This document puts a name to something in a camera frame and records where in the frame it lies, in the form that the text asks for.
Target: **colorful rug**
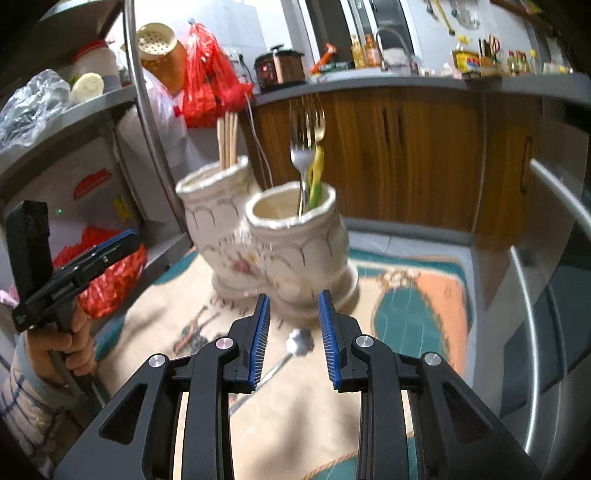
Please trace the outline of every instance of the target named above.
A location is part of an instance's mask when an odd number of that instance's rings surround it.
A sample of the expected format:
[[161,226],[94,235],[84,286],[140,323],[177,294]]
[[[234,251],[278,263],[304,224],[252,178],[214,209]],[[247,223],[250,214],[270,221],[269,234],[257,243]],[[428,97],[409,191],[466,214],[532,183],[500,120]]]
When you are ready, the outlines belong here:
[[[100,364],[99,375],[111,394],[153,353],[170,358],[193,354],[224,335],[236,318],[252,313],[255,299],[218,298],[210,282],[211,269],[202,257],[190,255],[128,311],[119,343]],[[380,338],[394,351],[412,356],[436,351],[463,374],[471,307],[464,272],[455,260],[409,260],[360,251],[351,251],[350,257],[359,271],[359,294],[343,312],[357,318],[364,333]],[[355,478],[360,396],[332,390],[317,320],[272,315],[263,374],[285,356],[289,332],[300,327],[312,330],[314,351],[292,359],[232,416],[237,480]],[[416,478],[406,395],[403,400],[411,478]],[[181,414],[179,432],[183,429]],[[181,434],[175,479],[180,479],[182,442]]]

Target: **faucet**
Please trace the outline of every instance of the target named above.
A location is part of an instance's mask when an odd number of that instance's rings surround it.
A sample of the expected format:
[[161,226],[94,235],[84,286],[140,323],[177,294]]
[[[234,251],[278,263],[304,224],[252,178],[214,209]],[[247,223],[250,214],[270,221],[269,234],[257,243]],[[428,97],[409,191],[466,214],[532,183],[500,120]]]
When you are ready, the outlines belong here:
[[382,49],[380,48],[379,42],[378,42],[378,36],[383,31],[388,31],[398,37],[398,39],[400,40],[400,43],[402,44],[402,48],[404,49],[404,53],[408,57],[408,66],[410,67],[410,75],[418,75],[417,62],[415,62],[413,60],[413,55],[410,53],[410,50],[408,49],[406,42],[402,38],[402,35],[391,27],[379,27],[374,33],[374,39],[375,39],[376,45],[378,47],[379,56],[382,59],[382,72],[388,71],[388,63],[384,59],[384,52],[382,52]]

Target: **oil bottle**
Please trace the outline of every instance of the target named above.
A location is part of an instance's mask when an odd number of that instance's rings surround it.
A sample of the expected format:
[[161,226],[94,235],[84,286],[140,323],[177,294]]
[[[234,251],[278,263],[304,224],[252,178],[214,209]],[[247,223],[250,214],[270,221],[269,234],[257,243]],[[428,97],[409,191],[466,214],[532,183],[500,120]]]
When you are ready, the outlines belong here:
[[458,35],[456,49],[452,51],[453,64],[462,73],[472,72],[480,66],[480,55],[471,48],[470,42],[465,35]]
[[353,62],[355,63],[356,69],[364,69],[367,65],[365,63],[365,55],[359,38],[357,35],[351,35],[351,52],[353,53]]
[[382,59],[379,55],[378,46],[370,34],[365,36],[365,64],[371,67],[379,67],[382,64]]

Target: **sleeve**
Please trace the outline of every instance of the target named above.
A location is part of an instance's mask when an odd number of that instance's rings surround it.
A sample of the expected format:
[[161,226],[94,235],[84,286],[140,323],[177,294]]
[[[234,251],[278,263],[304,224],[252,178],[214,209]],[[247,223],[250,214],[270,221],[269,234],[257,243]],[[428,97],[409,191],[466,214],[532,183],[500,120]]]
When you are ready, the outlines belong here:
[[0,417],[35,466],[42,466],[55,449],[62,414],[75,404],[67,388],[52,387],[35,374],[21,335],[0,389]]

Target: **human hand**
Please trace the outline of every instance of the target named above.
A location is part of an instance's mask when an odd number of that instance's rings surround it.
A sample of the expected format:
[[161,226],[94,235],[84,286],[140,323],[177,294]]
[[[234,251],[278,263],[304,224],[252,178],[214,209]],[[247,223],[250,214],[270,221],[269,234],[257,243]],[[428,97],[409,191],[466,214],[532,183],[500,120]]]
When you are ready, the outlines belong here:
[[39,378],[61,387],[66,384],[53,365],[49,350],[69,354],[66,358],[66,368],[75,376],[94,373],[96,361],[94,339],[90,336],[90,318],[78,302],[72,316],[72,332],[58,332],[52,327],[25,332],[25,351],[33,371]]

